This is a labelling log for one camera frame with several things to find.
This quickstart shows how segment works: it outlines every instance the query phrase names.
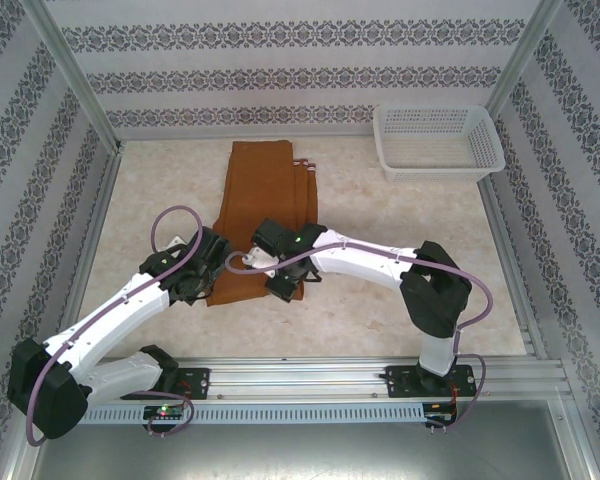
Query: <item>marble floor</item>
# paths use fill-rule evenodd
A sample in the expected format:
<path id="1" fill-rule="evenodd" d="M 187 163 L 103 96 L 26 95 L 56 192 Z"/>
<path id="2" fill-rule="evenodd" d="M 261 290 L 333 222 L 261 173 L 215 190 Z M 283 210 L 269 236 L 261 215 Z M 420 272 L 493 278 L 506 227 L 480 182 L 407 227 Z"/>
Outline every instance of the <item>marble floor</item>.
<path id="1" fill-rule="evenodd" d="M 465 183 L 387 183 L 372 138 L 290 138 L 294 157 L 317 165 L 319 222 L 348 236 L 392 246 L 440 243 L 493 291 L 492 314 L 462 335 L 460 350 L 524 355 L 525 349 L 478 188 Z M 220 211 L 231 139 L 129 142 L 84 302 L 81 318 L 116 293 L 151 253 L 149 230 L 165 208 L 186 204 L 205 225 Z M 186 213 L 166 217 L 159 245 L 190 238 Z M 117 345 L 131 355 L 155 343 L 174 357 L 417 356 L 419 333 L 401 296 L 352 277 L 325 275 L 305 299 L 272 296 L 207 308 L 175 304 Z M 462 319 L 479 313 L 474 289 Z"/>

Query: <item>white plastic basket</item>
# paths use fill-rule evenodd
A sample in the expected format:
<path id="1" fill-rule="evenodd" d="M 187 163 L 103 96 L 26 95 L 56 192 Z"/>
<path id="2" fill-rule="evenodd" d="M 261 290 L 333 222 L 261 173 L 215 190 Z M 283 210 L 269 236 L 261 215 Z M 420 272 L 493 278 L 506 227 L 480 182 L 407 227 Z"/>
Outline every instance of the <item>white plastic basket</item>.
<path id="1" fill-rule="evenodd" d="M 493 121 L 480 106 L 380 105 L 373 134 L 389 182 L 477 182 L 504 168 Z"/>

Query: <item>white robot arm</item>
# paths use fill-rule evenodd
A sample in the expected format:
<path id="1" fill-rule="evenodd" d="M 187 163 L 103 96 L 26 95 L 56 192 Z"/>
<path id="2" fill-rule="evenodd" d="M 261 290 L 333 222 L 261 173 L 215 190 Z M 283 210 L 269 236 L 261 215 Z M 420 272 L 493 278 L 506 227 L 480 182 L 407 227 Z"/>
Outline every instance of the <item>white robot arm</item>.
<path id="1" fill-rule="evenodd" d="M 400 291 L 411 320 L 422 331 L 420 367 L 437 377 L 448 374 L 456 359 L 456 323 L 467 305 L 471 284 L 464 278 L 401 260 L 422 258 L 457 268 L 438 244 L 425 242 L 420 249 L 388 247 L 352 239 L 321 225 L 308 224 L 301 232 L 291 232 L 271 220 L 258 228 L 253 242 L 255 246 L 243 262 L 254 269 L 266 269 L 281 259 L 316 250 L 304 262 L 266 272 L 269 280 L 265 286 L 287 302 L 299 281 L 310 273 L 318 279 L 317 274 L 323 272 L 351 275 Z M 343 247 L 320 251 L 337 243 Z"/>
<path id="2" fill-rule="evenodd" d="M 439 245 L 425 242 L 420 249 L 387 247 L 347 238 L 322 225 L 307 224 L 300 232 L 292 232 L 271 220 L 266 220 L 258 228 L 253 242 L 254 248 L 244 258 L 245 264 L 252 268 L 278 265 L 282 260 L 318 249 L 304 259 L 267 272 L 269 279 L 265 286 L 285 301 L 291 300 L 301 281 L 311 281 L 308 278 L 310 274 L 319 280 L 320 272 L 353 275 L 399 290 L 411 320 L 423 331 L 419 359 L 422 371 L 437 379 L 448 374 L 455 361 L 456 322 L 466 306 L 471 285 L 455 275 L 414 267 L 400 260 L 400 257 L 424 258 L 456 267 Z M 350 243 L 358 248 L 319 250 L 334 243 Z M 360 250 L 360 247 L 368 248 L 368 251 Z M 126 298 L 129 292 L 171 268 L 184 256 L 187 248 L 178 246 L 151 255 L 140 266 L 140 273 L 80 323 L 43 344 L 28 339 L 16 347 L 8 397 L 26 413 L 33 382 L 45 363 L 82 325 L 107 305 L 119 298 L 125 299 L 124 303 L 106 313 L 74 343 L 70 343 L 70 348 L 62 353 L 45 377 L 34 421 L 48 438 L 64 435 L 80 421 L 89 407 L 136 391 L 154 389 L 169 392 L 173 388 L 174 380 L 165 375 L 165 358 L 171 370 L 173 364 L 177 369 L 177 363 L 155 346 L 145 347 L 123 360 L 96 365 L 114 345 L 146 320 L 166 310 L 175 301 L 193 304 L 204 298 L 200 297 L 201 293 L 213 287 L 231 247 L 226 239 L 205 227 L 200 247 L 186 266 L 160 283 Z"/>

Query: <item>patterned wallpaper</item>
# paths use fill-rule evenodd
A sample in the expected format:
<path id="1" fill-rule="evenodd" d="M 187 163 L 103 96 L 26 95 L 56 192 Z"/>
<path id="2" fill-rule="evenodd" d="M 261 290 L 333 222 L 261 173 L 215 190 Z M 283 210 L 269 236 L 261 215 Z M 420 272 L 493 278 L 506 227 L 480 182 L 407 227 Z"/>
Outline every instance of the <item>patterned wallpaper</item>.
<path id="1" fill-rule="evenodd" d="M 59 327 L 108 152 L 16 0 L 0 0 L 0 454 L 11 351 Z"/>
<path id="2" fill-rule="evenodd" d="M 537 0 L 451 3 L 47 5 L 118 134 L 142 139 L 370 132 L 383 101 L 484 104 Z"/>
<path id="3" fill-rule="evenodd" d="M 600 0 L 560 7 L 496 123 L 492 182 L 527 293 L 600 445 Z"/>

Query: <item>brown towel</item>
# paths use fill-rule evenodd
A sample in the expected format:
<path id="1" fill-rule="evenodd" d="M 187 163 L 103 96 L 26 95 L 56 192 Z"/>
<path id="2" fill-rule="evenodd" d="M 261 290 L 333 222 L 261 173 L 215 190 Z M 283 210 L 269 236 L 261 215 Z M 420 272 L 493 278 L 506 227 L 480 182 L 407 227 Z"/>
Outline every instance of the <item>brown towel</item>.
<path id="1" fill-rule="evenodd" d="M 220 216 L 213 229 L 229 239 L 234 250 L 248 252 L 251 237 L 265 218 L 300 229 L 318 216 L 315 168 L 293 160 L 290 142 L 234 142 Z M 214 285 L 207 305 L 223 305 L 268 294 L 261 275 L 224 273 Z M 304 288 L 294 295 L 302 300 Z"/>

